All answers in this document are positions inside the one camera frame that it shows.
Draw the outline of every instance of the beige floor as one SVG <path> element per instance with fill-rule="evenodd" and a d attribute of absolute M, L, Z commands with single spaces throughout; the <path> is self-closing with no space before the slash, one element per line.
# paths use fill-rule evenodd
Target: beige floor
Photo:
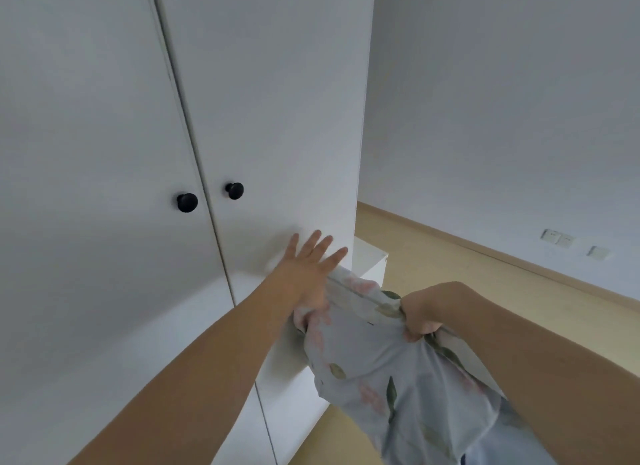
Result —
<path fill-rule="evenodd" d="M 640 375 L 640 313 L 438 239 L 366 207 L 357 237 L 389 253 L 384 287 L 400 295 L 467 283 L 496 303 Z M 367 437 L 330 407 L 291 465 L 380 465 Z"/>

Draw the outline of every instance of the white wardrobe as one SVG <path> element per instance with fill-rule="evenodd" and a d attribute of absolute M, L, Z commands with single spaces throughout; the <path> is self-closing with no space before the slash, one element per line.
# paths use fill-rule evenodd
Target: white wardrobe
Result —
<path fill-rule="evenodd" d="M 372 6 L 0 0 L 2 464 L 66 463 L 293 231 L 353 246 Z M 298 344 L 216 465 L 284 465 L 324 412 Z"/>

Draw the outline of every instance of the electrical outlet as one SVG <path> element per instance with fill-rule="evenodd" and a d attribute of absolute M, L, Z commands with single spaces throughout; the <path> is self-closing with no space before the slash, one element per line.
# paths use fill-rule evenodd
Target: electrical outlet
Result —
<path fill-rule="evenodd" d="M 591 249 L 587 253 L 587 256 L 595 259 L 596 261 L 604 261 L 611 254 L 611 250 L 600 247 L 600 246 L 591 246 Z"/>
<path fill-rule="evenodd" d="M 571 247 L 571 244 L 573 244 L 574 240 L 575 238 L 573 236 L 570 236 L 568 234 L 561 234 L 560 239 L 558 239 L 558 242 L 556 243 L 556 246 L 569 248 Z"/>
<path fill-rule="evenodd" d="M 553 229 L 546 229 L 545 232 L 542 233 L 540 239 L 551 244 L 556 244 L 558 242 L 558 239 L 560 239 L 560 236 L 562 236 L 562 233 L 554 231 Z"/>

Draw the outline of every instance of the round black handle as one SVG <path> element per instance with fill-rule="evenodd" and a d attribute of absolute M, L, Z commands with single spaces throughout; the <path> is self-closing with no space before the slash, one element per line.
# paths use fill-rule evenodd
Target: round black handle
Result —
<path fill-rule="evenodd" d="M 232 201 L 236 201 L 240 197 L 242 197 L 242 194 L 244 194 L 244 185 L 242 185 L 240 182 L 229 182 L 225 186 L 225 190 L 229 194 L 229 199 L 231 199 Z"/>
<path fill-rule="evenodd" d="M 178 209 L 182 212 L 191 212 L 198 207 L 198 198 L 196 194 L 180 194 L 175 198 Z"/>

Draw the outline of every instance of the baseboard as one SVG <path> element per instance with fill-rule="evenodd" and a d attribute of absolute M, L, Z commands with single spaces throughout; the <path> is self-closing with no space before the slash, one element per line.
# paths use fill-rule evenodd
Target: baseboard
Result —
<path fill-rule="evenodd" d="M 557 271 L 549 270 L 548 268 L 535 265 L 533 263 L 524 261 L 523 259 L 516 258 L 515 256 L 511 256 L 501 251 L 496 251 L 489 247 L 482 246 L 481 244 L 477 244 L 472 241 L 462 239 L 458 236 L 445 233 L 444 231 L 441 231 L 434 227 L 425 226 L 424 224 L 420 224 L 419 222 L 416 222 L 414 220 L 399 216 L 398 214 L 394 214 L 392 212 L 388 212 L 388 211 L 379 209 L 377 207 L 370 206 L 369 204 L 365 204 L 364 202 L 358 202 L 358 207 L 359 208 L 362 207 L 364 210 L 368 210 L 374 213 L 378 213 L 384 217 L 394 219 L 398 222 L 406 224 L 407 226 L 414 227 L 419 231 L 423 231 L 429 235 L 435 236 L 444 241 L 457 244 L 458 246 L 462 246 L 464 248 L 470 249 L 471 251 L 476 251 L 480 254 L 484 254 L 485 256 L 489 256 L 490 258 L 498 259 L 499 261 L 503 261 L 504 263 L 508 263 L 518 268 L 522 268 L 523 270 L 529 271 L 531 273 L 542 276 L 544 278 L 548 278 L 558 283 L 571 286 L 572 288 L 588 293 L 589 295 L 593 295 L 595 297 L 608 300 L 617 305 L 622 305 L 624 307 L 630 308 L 631 310 L 640 312 L 640 301 L 633 299 L 631 297 L 620 295 L 615 291 L 606 290 L 594 284 L 581 281 L 577 278 L 572 278 L 571 276 L 563 275 L 562 273 L 558 273 Z"/>

